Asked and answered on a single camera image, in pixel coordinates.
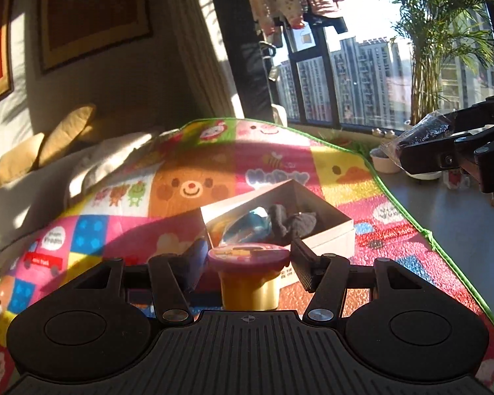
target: yellow container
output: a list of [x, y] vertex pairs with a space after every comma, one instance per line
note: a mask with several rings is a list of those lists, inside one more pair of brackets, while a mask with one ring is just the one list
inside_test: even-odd
[[208, 260], [221, 280], [225, 310], [272, 310], [278, 307], [280, 272], [289, 251], [277, 245], [246, 243], [213, 248]]

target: blanket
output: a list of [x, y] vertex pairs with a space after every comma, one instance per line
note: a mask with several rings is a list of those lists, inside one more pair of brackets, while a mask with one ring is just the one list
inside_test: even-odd
[[[0, 393], [16, 375], [6, 348], [8, 325], [30, 304], [103, 259], [138, 264], [156, 254], [182, 253], [204, 233], [201, 206], [288, 179], [353, 218], [353, 264], [372, 265], [376, 257], [396, 260], [484, 320], [489, 347], [477, 377], [494, 391], [494, 316], [364, 158], [270, 123], [206, 119], [132, 153], [84, 200], [41, 230], [0, 278]], [[282, 290], [281, 306], [301, 313], [307, 299], [295, 284]]]

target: curtain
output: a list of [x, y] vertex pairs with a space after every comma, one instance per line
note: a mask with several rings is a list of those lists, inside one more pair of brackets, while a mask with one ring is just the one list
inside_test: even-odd
[[187, 86], [202, 115], [243, 118], [212, 0], [167, 0], [167, 5]]

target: purple lid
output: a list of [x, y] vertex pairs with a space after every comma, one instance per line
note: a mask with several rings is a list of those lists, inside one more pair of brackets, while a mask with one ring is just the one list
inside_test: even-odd
[[289, 265], [289, 254], [289, 250], [278, 245], [242, 243], [212, 248], [208, 262], [218, 272], [279, 272]]

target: floor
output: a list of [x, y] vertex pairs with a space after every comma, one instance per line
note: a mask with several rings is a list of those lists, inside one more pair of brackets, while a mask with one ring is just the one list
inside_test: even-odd
[[441, 181], [417, 181], [404, 172], [381, 174], [407, 211], [433, 232], [494, 312], [494, 207], [476, 183], [452, 191]]

